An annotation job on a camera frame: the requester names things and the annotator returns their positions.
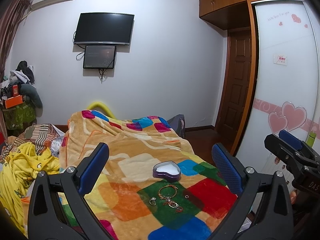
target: blanket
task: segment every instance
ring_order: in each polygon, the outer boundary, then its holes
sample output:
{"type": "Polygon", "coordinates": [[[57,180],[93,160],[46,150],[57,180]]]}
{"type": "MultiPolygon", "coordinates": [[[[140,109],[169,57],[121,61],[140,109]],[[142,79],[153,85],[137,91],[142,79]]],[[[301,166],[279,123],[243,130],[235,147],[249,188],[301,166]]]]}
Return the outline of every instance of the blanket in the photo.
{"type": "Polygon", "coordinates": [[[51,156],[48,148],[42,155],[36,155],[35,145],[27,142],[5,157],[3,171],[0,172],[0,201],[22,232],[24,220],[21,199],[41,170],[48,174],[59,173],[59,160],[51,156]]]}
{"type": "MultiPolygon", "coordinates": [[[[109,146],[109,160],[84,198],[116,240],[205,240],[236,200],[218,169],[194,155],[190,143],[161,117],[120,121],[84,110],[74,113],[68,126],[60,149],[61,171],[77,166],[98,143],[109,146]],[[153,178],[153,166],[165,161],[180,167],[178,182],[153,178]],[[172,200],[182,212],[160,200],[158,191],[168,184],[177,187],[172,200]],[[149,203],[152,197],[154,206],[149,203]]],[[[172,188],[167,190],[163,194],[172,194],[172,188]]],[[[60,200],[71,225],[81,231],[63,194],[60,200]]]]}

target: curtain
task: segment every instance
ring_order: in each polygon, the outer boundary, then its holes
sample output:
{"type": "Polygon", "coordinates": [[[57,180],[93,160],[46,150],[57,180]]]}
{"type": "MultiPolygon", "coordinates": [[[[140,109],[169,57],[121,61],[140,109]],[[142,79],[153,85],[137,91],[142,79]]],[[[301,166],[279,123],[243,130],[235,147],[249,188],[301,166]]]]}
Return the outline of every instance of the curtain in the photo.
{"type": "MultiPolygon", "coordinates": [[[[3,81],[5,62],[17,32],[21,18],[30,5],[30,0],[13,0],[0,19],[0,82],[3,81]]],[[[3,113],[0,111],[0,132],[7,139],[3,113]]]]}

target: dark brown floor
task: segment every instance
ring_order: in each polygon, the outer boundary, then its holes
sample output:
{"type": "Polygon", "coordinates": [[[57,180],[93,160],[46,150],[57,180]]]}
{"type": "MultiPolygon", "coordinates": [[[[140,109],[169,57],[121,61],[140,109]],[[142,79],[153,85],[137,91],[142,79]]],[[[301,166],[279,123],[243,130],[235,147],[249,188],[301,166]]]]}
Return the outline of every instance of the dark brown floor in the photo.
{"type": "Polygon", "coordinates": [[[186,132],[185,135],[185,138],[190,142],[195,154],[210,164],[214,164],[211,157],[211,149],[215,143],[222,143],[228,151],[231,150],[233,143],[212,129],[186,132]]]}

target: black television screen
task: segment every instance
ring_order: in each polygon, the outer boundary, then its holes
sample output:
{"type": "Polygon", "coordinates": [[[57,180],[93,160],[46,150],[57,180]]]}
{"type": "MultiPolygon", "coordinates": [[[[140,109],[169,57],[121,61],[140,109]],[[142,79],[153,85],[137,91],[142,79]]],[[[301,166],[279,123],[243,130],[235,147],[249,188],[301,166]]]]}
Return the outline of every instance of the black television screen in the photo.
{"type": "Polygon", "coordinates": [[[114,68],[115,56],[116,46],[87,45],[85,46],[83,68],[114,68]]]}
{"type": "Polygon", "coordinates": [[[129,45],[134,15],[121,13],[82,13],[74,44],[129,45]]]}

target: metal screw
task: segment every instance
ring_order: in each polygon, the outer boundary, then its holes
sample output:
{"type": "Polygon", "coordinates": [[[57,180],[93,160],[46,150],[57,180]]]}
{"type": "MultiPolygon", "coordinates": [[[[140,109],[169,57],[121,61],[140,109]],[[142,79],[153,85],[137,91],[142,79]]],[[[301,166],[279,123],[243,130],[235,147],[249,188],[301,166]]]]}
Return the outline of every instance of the metal screw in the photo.
{"type": "Polygon", "coordinates": [[[39,171],[38,175],[39,175],[40,177],[43,177],[43,176],[45,175],[45,172],[44,172],[44,171],[39,171]]]}
{"type": "Polygon", "coordinates": [[[277,171],[276,174],[278,177],[283,177],[283,173],[281,171],[277,171]]]}
{"type": "Polygon", "coordinates": [[[75,167],[72,167],[72,166],[71,166],[71,167],[68,167],[68,168],[67,168],[67,173],[73,173],[73,172],[75,171],[75,169],[76,169],[76,168],[75,168],[75,167]]]}
{"type": "Polygon", "coordinates": [[[246,170],[247,173],[249,173],[249,174],[254,173],[254,168],[252,168],[252,167],[247,167],[245,170],[246,170]]]}

